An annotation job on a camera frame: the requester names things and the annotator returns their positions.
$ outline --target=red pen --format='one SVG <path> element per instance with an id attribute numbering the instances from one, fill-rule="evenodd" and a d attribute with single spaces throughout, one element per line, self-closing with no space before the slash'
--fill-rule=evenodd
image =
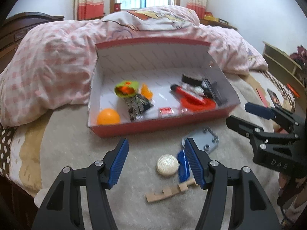
<path id="1" fill-rule="evenodd" d="M 183 97 L 186 97 L 190 103 L 194 103 L 194 104 L 203 104 L 205 105 L 206 102 L 204 101 L 204 99 L 201 96 L 197 96 L 196 94 L 187 91 L 186 89 L 183 89 L 181 86 L 179 85 L 171 85 L 171 90 L 177 94 L 182 95 Z"/>

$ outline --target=blue plastic object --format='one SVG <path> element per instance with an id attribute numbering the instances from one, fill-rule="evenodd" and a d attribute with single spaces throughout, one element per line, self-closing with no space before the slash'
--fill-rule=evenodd
<path id="1" fill-rule="evenodd" d="M 189 169 L 189 162 L 185 155 L 185 151 L 182 150 L 177 155 L 177 160 L 179 162 L 179 182 L 185 182 L 190 177 L 190 169 Z"/>
<path id="2" fill-rule="evenodd" d="M 188 162 L 190 164 L 196 183 L 202 189 L 204 189 L 206 185 L 206 182 L 204 180 L 204 170 L 188 139 L 185 141 L 185 154 L 188 158 Z"/>
<path id="3" fill-rule="evenodd" d="M 129 152 L 129 144 L 128 140 L 125 140 L 122 146 L 120 147 L 114 159 L 114 162 L 112 163 L 112 166 L 110 168 L 110 177 L 108 180 L 108 185 L 110 186 L 110 188 L 112 188 L 113 185 L 117 184 L 120 173 L 122 172 L 122 167 L 125 164 L 128 152 Z"/>
<path id="4" fill-rule="evenodd" d="M 274 112 L 268 107 L 248 102 L 245 104 L 244 108 L 248 113 L 263 117 L 265 119 L 273 119 L 275 117 Z"/>

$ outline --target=white textured ball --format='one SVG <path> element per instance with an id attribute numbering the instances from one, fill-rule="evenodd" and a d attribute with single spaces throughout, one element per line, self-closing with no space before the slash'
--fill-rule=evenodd
<path id="1" fill-rule="evenodd" d="M 179 163 L 176 157 L 166 154 L 160 156 L 157 162 L 157 171 L 160 175 L 171 176 L 174 175 L 179 168 Z"/>

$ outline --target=orange ball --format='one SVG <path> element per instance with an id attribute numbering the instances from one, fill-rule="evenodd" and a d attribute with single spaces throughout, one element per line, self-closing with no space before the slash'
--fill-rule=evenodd
<path id="1" fill-rule="evenodd" d="M 116 110 L 107 108 L 100 111 L 97 117 L 97 124 L 117 124 L 120 123 L 120 116 Z"/>

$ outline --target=white wall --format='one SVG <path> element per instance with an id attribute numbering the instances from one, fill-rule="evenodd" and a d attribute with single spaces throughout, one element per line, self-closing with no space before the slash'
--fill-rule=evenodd
<path id="1" fill-rule="evenodd" d="M 51 16 L 74 19 L 74 0 L 18 0 L 8 17 L 21 12 L 41 12 Z"/>
<path id="2" fill-rule="evenodd" d="M 208 0 L 207 11 L 237 27 L 260 53 L 262 41 L 287 54 L 307 48 L 307 18 L 295 0 Z"/>

